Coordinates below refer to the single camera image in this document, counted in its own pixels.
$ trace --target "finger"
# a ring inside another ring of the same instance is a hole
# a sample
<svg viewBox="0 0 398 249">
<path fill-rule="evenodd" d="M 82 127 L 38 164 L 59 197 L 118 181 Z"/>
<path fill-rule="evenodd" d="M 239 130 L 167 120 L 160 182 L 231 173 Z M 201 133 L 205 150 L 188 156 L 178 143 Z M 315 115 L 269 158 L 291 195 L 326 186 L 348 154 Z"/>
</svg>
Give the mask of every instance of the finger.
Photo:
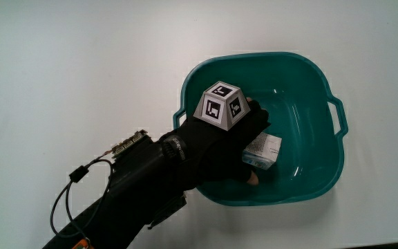
<svg viewBox="0 0 398 249">
<path fill-rule="evenodd" d="M 240 161 L 233 166 L 230 177 L 241 183 L 248 183 L 250 185 L 259 184 L 259 179 L 251 169 L 251 165 Z"/>
<path fill-rule="evenodd" d="M 235 145 L 245 148 L 268 126 L 270 126 L 268 112 L 259 110 L 247 119 L 235 124 L 228 134 Z"/>
<path fill-rule="evenodd" d="M 248 102 L 248 106 L 249 106 L 249 109 L 251 110 L 250 112 L 255 112 L 260 109 L 259 102 L 255 101 L 255 100 L 251 100 L 250 102 Z"/>
<path fill-rule="evenodd" d="M 259 178 L 257 177 L 256 173 L 252 171 L 252 175 L 249 177 L 247 183 L 253 186 L 259 185 Z"/>
</svg>

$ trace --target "black glove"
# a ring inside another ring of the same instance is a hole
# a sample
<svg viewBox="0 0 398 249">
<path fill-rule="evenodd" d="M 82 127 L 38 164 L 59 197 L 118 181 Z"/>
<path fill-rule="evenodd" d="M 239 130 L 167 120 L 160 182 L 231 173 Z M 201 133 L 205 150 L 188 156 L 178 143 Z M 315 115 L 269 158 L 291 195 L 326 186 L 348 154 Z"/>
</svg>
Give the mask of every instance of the black glove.
<svg viewBox="0 0 398 249">
<path fill-rule="evenodd" d="M 270 123 L 268 112 L 257 101 L 248 105 L 250 112 L 229 131 L 189 116 L 178 129 L 160 138 L 163 141 L 175 134 L 187 145 L 188 159 L 173 165 L 171 181 L 176 188 L 191 190 L 205 181 L 250 179 L 253 167 L 242 161 L 242 152 Z"/>
</svg>

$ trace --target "teal plastic basin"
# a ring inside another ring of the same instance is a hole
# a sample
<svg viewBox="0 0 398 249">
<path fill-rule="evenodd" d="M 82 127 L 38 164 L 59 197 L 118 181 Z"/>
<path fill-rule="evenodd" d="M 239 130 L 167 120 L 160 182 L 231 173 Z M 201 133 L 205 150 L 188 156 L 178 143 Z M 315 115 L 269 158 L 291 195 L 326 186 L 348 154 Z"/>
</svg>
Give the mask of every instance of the teal plastic basin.
<svg viewBox="0 0 398 249">
<path fill-rule="evenodd" d="M 343 141 L 348 132 L 342 102 L 310 60 L 294 53 L 252 53 L 209 59 L 185 79 L 175 128 L 184 114 L 192 115 L 205 89 L 217 81 L 238 86 L 245 97 L 269 112 L 265 132 L 282 138 L 276 164 L 257 169 L 259 186 L 233 180 L 208 182 L 198 190 L 208 199 L 230 206 L 273 205 L 316 198 L 339 179 Z M 340 131 L 328 103 L 337 109 Z"/>
</svg>

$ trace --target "black sleeve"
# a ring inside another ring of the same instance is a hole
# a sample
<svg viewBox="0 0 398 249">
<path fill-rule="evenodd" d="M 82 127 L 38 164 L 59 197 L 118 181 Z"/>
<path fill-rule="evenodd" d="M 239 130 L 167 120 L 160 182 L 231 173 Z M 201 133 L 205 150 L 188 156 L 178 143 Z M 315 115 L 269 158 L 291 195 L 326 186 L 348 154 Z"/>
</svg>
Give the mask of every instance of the black sleeve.
<svg viewBox="0 0 398 249">
<path fill-rule="evenodd" d="M 84 232 L 95 249 L 126 248 L 142 227 L 152 222 L 155 213 L 165 203 L 182 193 L 160 181 L 152 181 L 146 185 L 138 185 L 114 199 L 107 195 L 98 214 Z M 99 200 L 75 218 L 80 227 L 90 219 L 98 203 Z M 76 229 L 68 224 L 60 233 L 75 232 Z M 71 249 L 81 239 L 80 234 L 70 239 L 55 236 L 44 249 Z"/>
</svg>

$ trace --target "wire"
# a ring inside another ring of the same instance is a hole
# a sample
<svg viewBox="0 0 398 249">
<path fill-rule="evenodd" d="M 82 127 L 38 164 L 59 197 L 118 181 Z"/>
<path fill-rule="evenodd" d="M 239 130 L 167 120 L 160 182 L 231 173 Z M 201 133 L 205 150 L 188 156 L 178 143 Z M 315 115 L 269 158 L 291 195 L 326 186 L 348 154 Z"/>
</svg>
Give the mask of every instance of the wire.
<svg viewBox="0 0 398 249">
<path fill-rule="evenodd" d="M 85 235 L 83 229 L 87 228 L 87 226 L 90 224 L 90 222 L 93 220 L 93 218 L 95 218 L 95 216 L 96 216 L 96 214 L 97 214 L 99 208 L 101 207 L 102 203 L 104 202 L 106 193 L 107 193 L 108 190 L 110 189 L 111 176 L 113 175 L 113 165 L 112 165 L 112 163 L 111 163 L 109 160 L 100 159 L 101 157 L 103 157 L 103 156 L 109 154 L 110 152 L 111 152 L 111 151 L 106 151 L 104 154 L 102 154 L 102 156 L 97 157 L 95 160 L 92 160 L 89 164 L 87 164 L 87 165 L 84 166 L 86 169 L 88 169 L 91 165 L 94 165 L 95 163 L 106 162 L 106 163 L 108 163 L 108 165 L 110 165 L 110 176 L 109 176 L 109 178 L 108 178 L 108 183 L 107 183 L 107 186 L 106 186 L 106 188 L 105 188 L 105 190 L 104 190 L 104 193 L 103 193 L 103 195 L 102 195 L 102 197 L 101 197 L 99 203 L 97 204 L 97 207 L 95 208 L 95 211 L 94 211 L 93 215 L 92 215 L 91 218 L 87 221 L 86 225 L 85 225 L 83 228 L 80 228 L 80 227 L 76 224 L 76 222 L 73 220 L 72 215 L 71 215 L 71 213 L 70 213 L 70 208 L 69 208 L 69 206 L 68 206 L 68 195 L 69 195 L 69 192 L 70 192 L 70 187 L 71 187 L 71 185 L 73 184 L 73 182 L 70 181 L 70 182 L 67 184 L 67 186 L 61 191 L 61 193 L 59 193 L 59 196 L 57 197 L 57 199 L 56 199 L 56 201 L 55 201 L 55 204 L 53 205 L 52 212 L 51 212 L 51 214 L 50 214 L 50 226 L 52 227 L 53 232 L 54 232 L 58 237 L 61 237 L 61 238 L 71 238 L 71 237 L 77 236 L 78 234 L 81 234 L 81 235 L 85 238 L 85 240 L 87 240 L 88 248 L 91 247 L 91 241 L 90 241 L 90 239 Z M 66 211 L 67 211 L 67 216 L 68 216 L 68 218 L 70 219 L 71 224 L 72 224 L 72 225 L 77 229 L 77 231 L 78 231 L 78 232 L 76 232 L 76 233 L 74 233 L 74 234 L 67 234 L 67 235 L 60 234 L 60 233 L 58 233 L 58 231 L 56 231 L 55 226 L 53 225 L 53 216 L 54 216 L 54 213 L 55 213 L 55 209 L 56 209 L 56 206 L 57 206 L 59 200 L 61 199 L 62 195 L 64 194 L 64 192 L 66 192 Z"/>
</svg>

